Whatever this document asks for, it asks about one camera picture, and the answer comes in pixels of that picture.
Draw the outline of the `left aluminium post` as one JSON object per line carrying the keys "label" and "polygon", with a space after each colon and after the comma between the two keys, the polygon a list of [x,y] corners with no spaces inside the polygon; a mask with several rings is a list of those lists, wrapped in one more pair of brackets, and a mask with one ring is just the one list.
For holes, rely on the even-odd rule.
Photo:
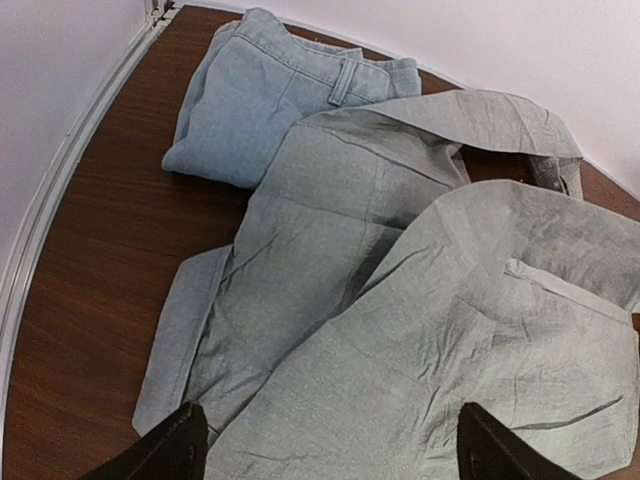
{"label": "left aluminium post", "polygon": [[1,4],[1,367],[70,177],[168,1]]}

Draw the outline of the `grey shirt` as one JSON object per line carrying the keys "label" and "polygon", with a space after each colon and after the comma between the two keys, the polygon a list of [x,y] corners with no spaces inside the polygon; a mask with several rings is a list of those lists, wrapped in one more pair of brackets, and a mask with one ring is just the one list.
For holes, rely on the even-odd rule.
{"label": "grey shirt", "polygon": [[452,90],[297,122],[233,242],[185,261],[133,414],[205,412],[209,479],[454,479],[480,404],[584,479],[639,427],[639,225],[567,183],[471,182],[461,149],[556,173],[534,103]]}

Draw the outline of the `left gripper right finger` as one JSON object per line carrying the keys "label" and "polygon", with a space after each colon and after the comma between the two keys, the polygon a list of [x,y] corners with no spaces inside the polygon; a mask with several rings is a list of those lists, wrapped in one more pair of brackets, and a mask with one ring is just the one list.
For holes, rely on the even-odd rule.
{"label": "left gripper right finger", "polygon": [[457,463],[462,480],[570,478],[475,402],[458,416]]}

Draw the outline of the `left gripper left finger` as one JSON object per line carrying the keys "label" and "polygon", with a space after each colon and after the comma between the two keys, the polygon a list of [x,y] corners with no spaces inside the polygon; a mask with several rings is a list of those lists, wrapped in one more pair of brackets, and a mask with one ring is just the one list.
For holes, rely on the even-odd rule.
{"label": "left gripper left finger", "polygon": [[200,405],[185,403],[85,480],[203,479],[208,428]]}

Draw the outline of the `light blue denim skirt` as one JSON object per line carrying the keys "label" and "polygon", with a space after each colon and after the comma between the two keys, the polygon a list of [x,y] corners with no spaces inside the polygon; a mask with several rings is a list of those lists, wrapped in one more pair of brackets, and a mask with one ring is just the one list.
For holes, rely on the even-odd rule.
{"label": "light blue denim skirt", "polygon": [[220,27],[180,108],[168,172],[254,189],[297,121],[342,107],[414,97],[415,60],[373,61],[291,34],[253,8]]}

